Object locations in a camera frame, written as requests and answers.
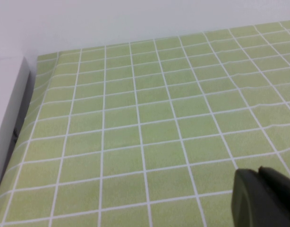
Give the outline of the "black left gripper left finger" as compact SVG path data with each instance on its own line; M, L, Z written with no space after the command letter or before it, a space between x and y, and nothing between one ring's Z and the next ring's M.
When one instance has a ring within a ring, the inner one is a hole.
M231 200L236 227L275 227L277 205L274 195L250 169L238 169L234 175Z

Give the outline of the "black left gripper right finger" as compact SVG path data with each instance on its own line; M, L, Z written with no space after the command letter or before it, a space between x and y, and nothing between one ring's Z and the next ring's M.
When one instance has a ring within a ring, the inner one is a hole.
M290 178L271 167L259 167L258 175L265 183L269 194L290 221Z

